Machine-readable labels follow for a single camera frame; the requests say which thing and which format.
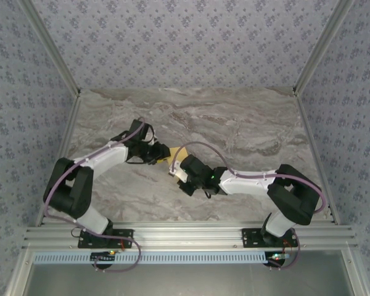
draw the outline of floral wallpaper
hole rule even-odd
[[[358,0],[302,94],[343,223],[370,277],[370,0]]]
[[[0,0],[0,295],[33,224],[72,104],[16,0]]]
[[[80,88],[292,86],[337,0],[33,0]]]

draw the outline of yellow object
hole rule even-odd
[[[179,147],[172,147],[170,148],[170,157],[166,158],[168,165],[170,166],[171,163],[173,162],[174,155],[177,152]],[[182,148],[181,151],[179,151],[179,154],[177,155],[177,161],[182,162],[185,158],[187,157],[187,151],[186,148]]]

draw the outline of patterned wallpaper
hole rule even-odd
[[[0,295],[34,223],[72,98],[16,0],[0,0]]]
[[[343,223],[370,275],[370,0],[350,10],[302,94]]]
[[[292,86],[337,0],[33,0],[80,88]]]

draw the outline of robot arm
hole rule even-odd
[[[281,165],[278,170],[266,172],[236,172],[237,175],[245,176],[275,173],[297,176],[311,182],[290,165]],[[267,217],[261,229],[266,243],[279,239],[296,224],[309,225],[319,200],[318,193],[298,181],[282,178],[239,178],[226,167],[211,169],[193,155],[182,162],[175,162],[173,170],[170,166],[170,174],[179,178],[179,187],[188,195],[192,195],[196,189],[203,189],[208,197],[215,194],[252,194],[273,200],[278,211]]]
[[[123,144],[114,145],[127,135],[133,133],[133,131],[136,131],[141,124],[141,121],[134,120],[129,131],[124,131],[112,138],[99,150],[107,149],[107,147],[109,149],[91,159],[88,159],[88,157],[96,152],[73,160],[68,158],[59,159],[55,164],[44,193],[44,201],[46,201],[49,192],[57,180],[71,166],[86,158],[86,161],[71,172],[66,180],[60,184],[52,196],[49,205],[60,212],[68,214],[78,224],[95,233],[102,234],[110,231],[112,223],[109,219],[102,216],[91,206],[93,180],[113,166],[125,163],[132,157],[139,157],[142,163],[153,165],[170,156],[169,148],[157,142],[153,127],[148,124],[145,124],[140,132]],[[149,130],[152,130],[152,136],[148,135]]]

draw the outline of marble table surface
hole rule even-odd
[[[130,127],[140,116],[169,147],[212,144],[237,170],[277,169],[288,163],[319,184],[294,97],[266,88],[100,89],[81,92],[69,157],[85,155]],[[212,150],[189,146],[210,167],[222,166]],[[263,221],[276,206],[268,197],[183,193],[154,166],[117,165],[94,181],[92,204],[114,221]],[[328,209],[314,216],[330,219]]]

